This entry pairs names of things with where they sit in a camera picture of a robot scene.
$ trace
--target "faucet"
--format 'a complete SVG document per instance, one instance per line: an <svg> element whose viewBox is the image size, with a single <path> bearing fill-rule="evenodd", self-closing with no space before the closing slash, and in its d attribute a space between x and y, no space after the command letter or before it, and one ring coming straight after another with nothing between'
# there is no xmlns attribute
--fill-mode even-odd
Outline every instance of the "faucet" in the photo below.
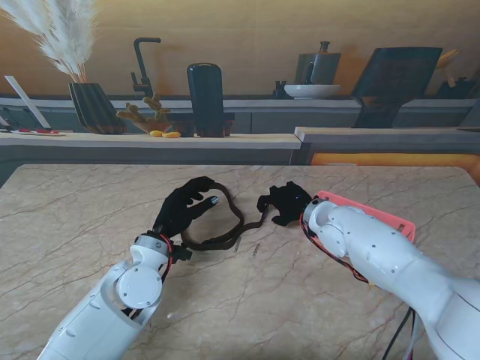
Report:
<svg viewBox="0 0 480 360"><path fill-rule="evenodd" d="M139 37L133 42L133 47L135 48L136 59L138 60L138 65L140 67L140 73L142 74L141 84L137 82L137 77L132 71L130 74L133 80L133 90L136 92L144 92L145 96L151 98L153 96L152 85L150 84L150 79L147 77L147 72L145 70L145 65L143 64L142 53L140 52L140 43L160 43L161 39L159 37Z"/></svg>

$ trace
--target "countertop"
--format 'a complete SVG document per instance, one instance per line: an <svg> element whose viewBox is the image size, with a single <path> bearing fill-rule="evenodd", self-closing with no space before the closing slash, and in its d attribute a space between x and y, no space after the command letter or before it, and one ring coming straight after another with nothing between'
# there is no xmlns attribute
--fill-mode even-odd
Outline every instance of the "countertop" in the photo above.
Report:
<svg viewBox="0 0 480 360"><path fill-rule="evenodd" d="M403 108L470 108L478 99L418 99L403 105ZM73 110L72 100L38 100L33 99L33 104L41 109ZM146 103L141 100L112 100L116 109L124 109L125 104L130 102L140 109L149 110ZM172 113L191 113L192 103L190 100L162 100L162 106L171 109ZM22 99L0 97L0 106L25 107ZM226 113L250 113L250 112L274 112L274 111L324 111L325 109L344 109L359 111L360 105L354 100L224 100L223 108Z"/></svg>
<svg viewBox="0 0 480 360"><path fill-rule="evenodd" d="M65 136L35 136L0 133L0 146L61 146L71 148L156 148L156 149L300 149L300 140L292 133L241 134L229 137L180 137L165 139L146 133L98 135L66 133Z"/></svg>
<svg viewBox="0 0 480 360"><path fill-rule="evenodd" d="M346 151L372 149L406 152L480 152L480 132L455 127L409 129L355 129L346 127L296 127L303 143L315 143L317 150Z"/></svg>
<svg viewBox="0 0 480 360"><path fill-rule="evenodd" d="M480 190L461 169L369 166L21 166L0 189L0 360L36 359L53 329L195 176L226 185L247 221L289 180L414 221L416 246L480 276ZM379 360L407 311L354 279L293 224L246 232L238 249L195 252L172 267L163 301L127 360ZM207 239L235 217L220 203L190 228ZM390 359L402 359L410 322ZM421 328L416 359L435 359Z"/></svg>

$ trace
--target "black glove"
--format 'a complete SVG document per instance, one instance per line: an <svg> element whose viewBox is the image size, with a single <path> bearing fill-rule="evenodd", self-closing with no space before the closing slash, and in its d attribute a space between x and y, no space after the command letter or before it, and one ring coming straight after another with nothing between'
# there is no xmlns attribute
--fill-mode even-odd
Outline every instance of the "black glove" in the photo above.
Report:
<svg viewBox="0 0 480 360"><path fill-rule="evenodd" d="M285 186L270 187L270 195L262 195L258 199L256 208L264 212L269 204L278 209L280 215L271 220L277 225L285 227L288 223L298 220L300 215L312 200L311 196L293 181L288 181Z"/></svg>
<svg viewBox="0 0 480 360"><path fill-rule="evenodd" d="M192 178L187 184L175 189L163 202L162 209L153 225L154 233L162 233L171 238L186 230L193 219L197 219L204 212L213 208L218 203L216 196L192 205L194 200L202 200L200 194L210 190L214 181L206 176Z"/></svg>

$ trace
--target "yellow fruit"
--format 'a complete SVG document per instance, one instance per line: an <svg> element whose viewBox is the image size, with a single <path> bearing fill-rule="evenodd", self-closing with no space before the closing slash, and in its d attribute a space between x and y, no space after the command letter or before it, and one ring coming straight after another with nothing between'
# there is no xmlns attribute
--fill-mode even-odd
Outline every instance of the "yellow fruit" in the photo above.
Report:
<svg viewBox="0 0 480 360"><path fill-rule="evenodd" d="M150 131L151 137L162 137L162 135L164 135L163 131L159 131L159 130Z"/></svg>
<svg viewBox="0 0 480 360"><path fill-rule="evenodd" d="M172 133L163 133L163 137L172 138L172 137L180 137L180 133L172 132Z"/></svg>

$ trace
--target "wall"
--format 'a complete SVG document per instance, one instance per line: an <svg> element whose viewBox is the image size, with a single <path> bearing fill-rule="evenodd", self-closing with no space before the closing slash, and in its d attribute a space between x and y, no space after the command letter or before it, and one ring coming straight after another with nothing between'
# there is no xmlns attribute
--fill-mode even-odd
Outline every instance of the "wall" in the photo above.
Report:
<svg viewBox="0 0 480 360"><path fill-rule="evenodd" d="M187 95L186 67L214 62L223 92L268 94L275 80L295 77L299 53L315 53L321 40L342 52L335 79L347 94L376 47L458 48L451 64L469 76L479 64L480 2L475 0L99 0L98 40L88 77L108 94L133 94L140 77L133 41L142 45L148 75L162 94ZM35 48L30 34L0 19L0 92L12 92L12 74L30 94L67 94L69 79ZM436 73L430 91L443 81Z"/></svg>

